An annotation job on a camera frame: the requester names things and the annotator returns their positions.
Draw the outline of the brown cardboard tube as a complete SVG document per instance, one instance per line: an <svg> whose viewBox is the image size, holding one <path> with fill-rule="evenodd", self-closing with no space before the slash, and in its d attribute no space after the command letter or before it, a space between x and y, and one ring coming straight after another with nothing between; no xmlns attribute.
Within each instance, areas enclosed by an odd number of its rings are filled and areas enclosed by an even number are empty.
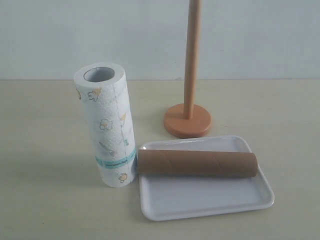
<svg viewBox="0 0 320 240"><path fill-rule="evenodd" d="M252 152L157 150L138 151L137 172L144 175L253 178L258 161Z"/></svg>

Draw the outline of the white printed paper towel roll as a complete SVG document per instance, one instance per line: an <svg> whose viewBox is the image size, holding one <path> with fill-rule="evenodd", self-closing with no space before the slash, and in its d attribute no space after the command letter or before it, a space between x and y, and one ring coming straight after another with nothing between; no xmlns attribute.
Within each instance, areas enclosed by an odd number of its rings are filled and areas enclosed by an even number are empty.
<svg viewBox="0 0 320 240"><path fill-rule="evenodd" d="M130 184L137 175L137 148L124 68L94 63L73 79L102 181L112 188Z"/></svg>

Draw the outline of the wooden paper towel holder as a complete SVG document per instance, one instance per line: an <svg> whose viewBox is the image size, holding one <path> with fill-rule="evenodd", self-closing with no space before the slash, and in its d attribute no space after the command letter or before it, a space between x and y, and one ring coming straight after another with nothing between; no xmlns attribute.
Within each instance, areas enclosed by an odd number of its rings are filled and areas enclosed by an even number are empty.
<svg viewBox="0 0 320 240"><path fill-rule="evenodd" d="M202 106L195 104L201 13L202 1L189 1L184 99L183 103L170 107L163 119L164 127L168 133L180 139L203 137L212 126L211 114Z"/></svg>

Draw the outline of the white rectangular tray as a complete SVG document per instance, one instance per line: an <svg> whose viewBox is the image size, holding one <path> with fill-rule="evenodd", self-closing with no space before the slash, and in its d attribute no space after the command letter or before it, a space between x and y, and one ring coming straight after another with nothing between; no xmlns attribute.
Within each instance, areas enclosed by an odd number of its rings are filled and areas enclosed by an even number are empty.
<svg viewBox="0 0 320 240"><path fill-rule="evenodd" d="M252 150L236 135L152 141L141 150L245 152ZM267 209L274 192L261 169L255 177L140 175L140 206L152 221L168 221Z"/></svg>

